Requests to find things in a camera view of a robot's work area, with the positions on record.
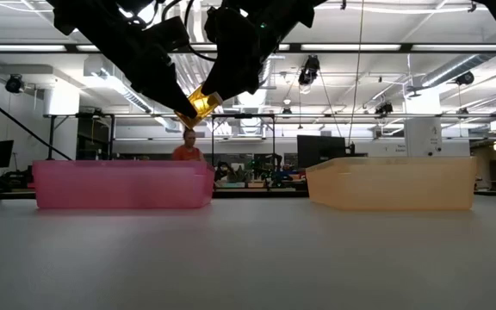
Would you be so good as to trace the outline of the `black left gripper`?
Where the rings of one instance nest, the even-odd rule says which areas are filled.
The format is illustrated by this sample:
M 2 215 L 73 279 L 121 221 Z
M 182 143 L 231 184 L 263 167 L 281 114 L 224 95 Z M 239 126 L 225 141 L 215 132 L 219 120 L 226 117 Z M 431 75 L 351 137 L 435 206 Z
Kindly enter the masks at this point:
M 183 20 L 172 17 L 145 30 L 116 26 L 101 53 L 122 70 L 132 86 L 145 86 L 146 96 L 182 115 L 195 117 L 197 112 L 177 83 L 176 66 L 169 55 L 188 43 Z

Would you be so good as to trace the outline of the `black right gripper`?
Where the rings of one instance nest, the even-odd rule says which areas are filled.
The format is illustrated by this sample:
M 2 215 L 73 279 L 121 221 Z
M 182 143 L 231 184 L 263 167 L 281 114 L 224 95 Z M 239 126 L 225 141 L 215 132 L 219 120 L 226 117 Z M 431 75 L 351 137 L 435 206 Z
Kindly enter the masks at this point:
M 222 100 L 254 94 L 265 58 L 248 55 L 273 53 L 299 21 L 296 0 L 223 1 L 209 8 L 204 30 L 218 55 L 201 92 Z

